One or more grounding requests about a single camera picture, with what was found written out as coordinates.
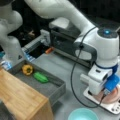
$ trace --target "blue object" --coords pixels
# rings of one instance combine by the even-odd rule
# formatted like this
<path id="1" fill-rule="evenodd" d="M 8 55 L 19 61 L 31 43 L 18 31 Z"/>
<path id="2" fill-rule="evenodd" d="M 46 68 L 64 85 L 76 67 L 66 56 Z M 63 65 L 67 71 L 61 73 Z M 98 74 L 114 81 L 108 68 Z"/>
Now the blue object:
<path id="1" fill-rule="evenodd" d="M 86 108 L 74 110 L 68 117 L 68 120 L 99 120 L 97 115 Z"/>
<path id="2" fill-rule="evenodd" d="M 120 79 L 117 75 L 112 75 L 107 79 L 107 82 L 105 83 L 105 89 L 107 89 L 109 92 L 112 92 L 117 84 L 120 82 Z"/>
<path id="3" fill-rule="evenodd" d="M 118 64 L 116 64 L 115 66 L 113 67 L 101 67 L 99 65 L 97 65 L 99 68 L 101 69 L 112 69 L 113 70 L 113 74 L 115 74 L 117 72 L 117 69 L 118 69 Z"/>
<path id="4" fill-rule="evenodd" d="M 106 34 L 106 35 L 110 34 L 110 30 L 105 30 L 104 34 Z"/>

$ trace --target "yellow object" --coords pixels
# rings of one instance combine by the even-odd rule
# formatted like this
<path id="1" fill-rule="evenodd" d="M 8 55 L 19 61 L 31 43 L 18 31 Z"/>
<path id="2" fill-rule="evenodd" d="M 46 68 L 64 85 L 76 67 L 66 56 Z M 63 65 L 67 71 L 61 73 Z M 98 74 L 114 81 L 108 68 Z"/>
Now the yellow object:
<path id="1" fill-rule="evenodd" d="M 22 71 L 25 75 L 31 75 L 33 73 L 33 67 L 31 65 L 24 65 Z"/>

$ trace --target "table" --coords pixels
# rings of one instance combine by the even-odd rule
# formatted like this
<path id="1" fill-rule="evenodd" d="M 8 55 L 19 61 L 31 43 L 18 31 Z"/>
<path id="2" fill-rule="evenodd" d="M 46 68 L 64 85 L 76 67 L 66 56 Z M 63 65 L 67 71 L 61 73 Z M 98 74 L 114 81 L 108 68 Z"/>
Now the table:
<path id="1" fill-rule="evenodd" d="M 74 63 L 72 60 L 53 52 L 49 55 L 43 54 L 34 60 L 33 63 L 66 82 L 66 94 L 59 99 L 59 101 L 53 107 L 55 120 L 67 120 L 69 114 L 73 110 L 84 107 L 75 99 L 71 91 L 70 74 Z M 82 101 L 84 101 L 86 104 L 94 106 L 92 102 L 83 96 L 83 91 L 87 86 L 82 84 L 80 81 L 80 74 L 87 74 L 88 71 L 88 68 L 77 64 L 73 76 L 74 88 L 77 96 Z M 101 107 L 91 110 L 97 114 L 99 120 L 120 120 L 120 115 L 114 115 Z"/>

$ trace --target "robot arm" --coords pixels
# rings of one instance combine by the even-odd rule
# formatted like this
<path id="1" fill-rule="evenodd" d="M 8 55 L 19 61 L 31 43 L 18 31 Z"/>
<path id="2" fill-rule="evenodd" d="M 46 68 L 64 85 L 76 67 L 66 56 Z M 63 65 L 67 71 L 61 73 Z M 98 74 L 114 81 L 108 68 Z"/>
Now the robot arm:
<path id="1" fill-rule="evenodd" d="M 0 0 L 0 44 L 6 53 L 4 58 L 15 65 L 24 59 L 24 54 L 18 40 L 7 35 L 22 25 L 22 18 L 19 13 L 12 10 L 11 2 L 12 0 Z M 75 41 L 75 54 L 78 56 L 83 36 L 95 26 L 68 0 L 25 0 L 25 2 L 39 16 L 44 18 L 65 17 L 81 31 L 82 36 Z M 88 76 L 90 91 L 98 94 L 104 87 L 107 78 L 115 73 L 113 68 L 117 66 L 118 61 L 119 37 L 112 31 L 96 27 L 86 36 L 83 45 L 80 58 L 84 58 L 82 56 L 86 55 L 84 50 L 92 51 L 97 55 Z"/>
<path id="2" fill-rule="evenodd" d="M 89 30 L 95 28 L 95 25 L 68 0 L 25 0 L 25 2 L 37 15 L 44 18 L 67 18 L 81 31 L 81 37 L 78 37 L 75 41 L 75 54 L 78 56 L 79 45 L 83 36 Z M 95 64 L 89 71 L 88 76 L 89 89 L 93 94 L 97 95 L 103 89 L 108 78 L 117 70 L 119 37 L 117 33 L 111 30 L 96 27 L 84 39 L 80 58 L 83 59 L 88 55 L 86 50 L 87 53 L 90 51 L 94 53 Z"/>
<path id="3" fill-rule="evenodd" d="M 68 0 L 25 0 L 25 2 L 43 18 L 67 18 L 82 32 L 81 34 L 95 27 Z"/>
<path id="4" fill-rule="evenodd" d="M 22 25 L 21 15 L 12 10 L 13 0 L 0 0 L 0 45 L 5 52 L 4 60 L 12 66 L 25 59 L 17 38 L 8 36 Z"/>

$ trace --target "wooden board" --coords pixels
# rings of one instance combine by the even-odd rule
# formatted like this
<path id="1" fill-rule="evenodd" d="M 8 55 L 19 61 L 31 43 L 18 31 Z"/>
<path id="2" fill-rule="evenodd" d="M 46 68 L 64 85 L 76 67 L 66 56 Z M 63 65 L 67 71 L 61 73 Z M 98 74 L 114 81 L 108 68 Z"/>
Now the wooden board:
<path id="1" fill-rule="evenodd" d="M 53 120 L 48 98 L 0 69 L 0 99 L 17 120 Z"/>

